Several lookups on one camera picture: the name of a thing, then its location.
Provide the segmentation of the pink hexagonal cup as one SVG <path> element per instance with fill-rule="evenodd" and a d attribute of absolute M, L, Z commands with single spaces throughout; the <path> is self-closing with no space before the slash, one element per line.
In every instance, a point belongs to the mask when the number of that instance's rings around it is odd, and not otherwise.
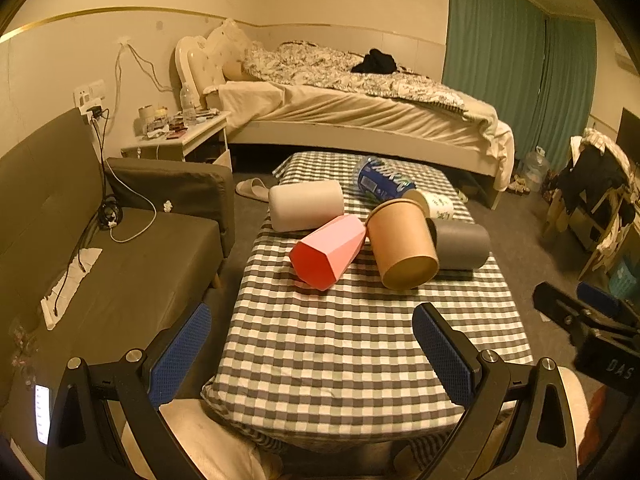
<path fill-rule="evenodd" d="M 358 256 L 366 228 L 354 214 L 342 214 L 299 240 L 288 258 L 296 276 L 318 290 L 331 288 Z"/>

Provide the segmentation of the grey plastic cup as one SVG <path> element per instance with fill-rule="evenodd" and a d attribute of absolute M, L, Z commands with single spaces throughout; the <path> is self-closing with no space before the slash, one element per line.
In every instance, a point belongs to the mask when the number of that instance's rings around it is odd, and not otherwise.
<path fill-rule="evenodd" d="M 484 226 L 473 222 L 427 219 L 439 267 L 471 271 L 484 266 L 490 254 L 490 238 Z"/>

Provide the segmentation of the white printed paper cup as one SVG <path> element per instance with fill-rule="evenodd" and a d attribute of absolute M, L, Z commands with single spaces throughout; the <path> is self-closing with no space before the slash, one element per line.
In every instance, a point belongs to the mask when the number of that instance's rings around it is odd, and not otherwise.
<path fill-rule="evenodd" d="M 406 200 L 413 200 L 422 209 L 425 218 L 451 220 L 454 218 L 454 203 L 447 196 L 410 188 L 402 194 Z"/>

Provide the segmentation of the brown paper cup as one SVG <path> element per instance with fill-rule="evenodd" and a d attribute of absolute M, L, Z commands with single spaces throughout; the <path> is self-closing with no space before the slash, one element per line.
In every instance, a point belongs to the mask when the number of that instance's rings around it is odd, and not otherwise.
<path fill-rule="evenodd" d="M 367 237 L 383 285 L 408 290 L 429 281 L 439 271 L 431 231 L 422 208 L 400 198 L 376 206 L 366 221 Z"/>

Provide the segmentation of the wooden chair with clothes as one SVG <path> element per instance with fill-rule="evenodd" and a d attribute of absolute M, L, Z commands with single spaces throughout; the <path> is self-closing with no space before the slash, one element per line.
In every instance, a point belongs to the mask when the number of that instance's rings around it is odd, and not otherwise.
<path fill-rule="evenodd" d="M 636 165 L 606 134 L 587 128 L 570 138 L 570 159 L 554 180 L 544 237 L 555 237 L 581 214 L 590 255 L 580 273 L 611 263 L 639 214 Z"/>

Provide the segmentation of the white paper on sofa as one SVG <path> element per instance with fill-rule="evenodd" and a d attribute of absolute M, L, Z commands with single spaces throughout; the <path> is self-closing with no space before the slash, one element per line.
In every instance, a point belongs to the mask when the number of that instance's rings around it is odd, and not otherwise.
<path fill-rule="evenodd" d="M 47 330 L 54 330 L 56 324 L 61 321 L 82 280 L 91 272 L 102 252 L 102 248 L 82 248 L 62 278 L 52 287 L 50 294 L 40 300 Z"/>

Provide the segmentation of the dark grey sofa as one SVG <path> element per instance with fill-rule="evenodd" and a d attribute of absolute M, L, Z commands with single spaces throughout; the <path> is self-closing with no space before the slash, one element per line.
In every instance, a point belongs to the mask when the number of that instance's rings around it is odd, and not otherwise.
<path fill-rule="evenodd" d="M 234 243 L 230 169 L 100 159 L 77 110 L 1 159 L 1 433 L 37 468 L 35 388 L 55 390 L 70 358 L 147 346 L 213 286 Z M 54 330 L 48 296 L 82 248 L 102 248 Z"/>

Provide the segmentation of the checkered tablecloth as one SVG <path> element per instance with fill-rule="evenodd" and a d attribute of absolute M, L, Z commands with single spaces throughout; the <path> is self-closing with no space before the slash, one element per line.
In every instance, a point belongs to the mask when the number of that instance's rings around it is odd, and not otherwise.
<path fill-rule="evenodd" d="M 521 317 L 498 263 L 444 271 L 408 292 L 381 282 L 363 248 L 331 288 L 295 274 L 293 234 L 260 229 L 244 269 L 218 370 L 201 395 L 215 416 L 268 448 L 321 453 L 445 430 L 452 404 L 413 337 L 428 301 L 481 349 L 527 364 Z"/>

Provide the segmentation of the white bed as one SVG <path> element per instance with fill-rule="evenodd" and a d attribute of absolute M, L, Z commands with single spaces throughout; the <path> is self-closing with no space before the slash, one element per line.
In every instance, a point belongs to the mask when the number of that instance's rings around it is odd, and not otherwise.
<path fill-rule="evenodd" d="M 206 38 L 186 36 L 177 42 L 177 73 L 200 104 L 229 113 L 234 144 L 330 148 L 434 162 L 484 178 L 491 205 L 510 183 L 514 136 L 488 103 L 448 87 L 468 107 L 460 115 L 433 105 L 257 78 L 222 82 L 205 52 Z"/>

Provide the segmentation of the slipper left of table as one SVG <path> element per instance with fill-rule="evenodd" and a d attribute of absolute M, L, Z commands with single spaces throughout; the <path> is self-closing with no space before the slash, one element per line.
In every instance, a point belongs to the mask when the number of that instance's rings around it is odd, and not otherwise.
<path fill-rule="evenodd" d="M 269 188 L 261 178 L 250 178 L 239 182 L 235 185 L 235 193 L 250 200 L 269 202 Z"/>

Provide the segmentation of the black clothing on bed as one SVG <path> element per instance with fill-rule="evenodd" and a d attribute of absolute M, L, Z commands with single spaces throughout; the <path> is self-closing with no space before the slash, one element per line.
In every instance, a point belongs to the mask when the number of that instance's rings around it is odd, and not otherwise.
<path fill-rule="evenodd" d="M 398 71 L 394 58 L 378 49 L 371 49 L 362 61 L 350 69 L 355 74 L 389 75 Z"/>

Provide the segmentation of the white nightstand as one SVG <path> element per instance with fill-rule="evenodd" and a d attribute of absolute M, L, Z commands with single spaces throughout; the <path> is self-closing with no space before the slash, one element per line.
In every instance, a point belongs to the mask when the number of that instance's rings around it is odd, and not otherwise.
<path fill-rule="evenodd" d="M 228 117 L 228 112 L 220 112 L 183 130 L 163 133 L 155 139 L 139 139 L 121 148 L 120 154 L 123 158 L 210 162 L 232 169 Z"/>

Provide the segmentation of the clear bottle on nightstand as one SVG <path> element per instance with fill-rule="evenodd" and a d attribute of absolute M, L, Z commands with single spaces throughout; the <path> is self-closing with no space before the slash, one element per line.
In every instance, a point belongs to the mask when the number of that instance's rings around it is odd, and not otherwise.
<path fill-rule="evenodd" d="M 184 125 L 186 127 L 194 126 L 198 115 L 196 114 L 193 91 L 191 90 L 190 84 L 187 84 L 186 82 L 182 85 L 180 90 L 180 105 Z"/>

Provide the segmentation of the patterned quilt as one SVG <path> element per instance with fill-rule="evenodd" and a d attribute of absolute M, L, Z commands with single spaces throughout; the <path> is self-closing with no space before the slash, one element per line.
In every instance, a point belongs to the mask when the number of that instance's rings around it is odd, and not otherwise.
<path fill-rule="evenodd" d="M 395 70 L 390 74 L 354 73 L 364 57 L 352 52 L 288 41 L 268 50 L 255 41 L 245 51 L 247 75 L 276 84 L 311 86 L 365 96 L 433 105 L 457 114 L 468 111 L 461 94 L 427 76 Z"/>

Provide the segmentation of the wall power socket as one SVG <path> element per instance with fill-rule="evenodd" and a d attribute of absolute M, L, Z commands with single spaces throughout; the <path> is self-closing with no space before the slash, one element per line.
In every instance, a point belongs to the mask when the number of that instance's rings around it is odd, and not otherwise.
<path fill-rule="evenodd" d="M 81 84 L 73 90 L 75 106 L 86 122 L 91 122 L 102 114 L 105 97 L 106 85 L 103 79 Z"/>

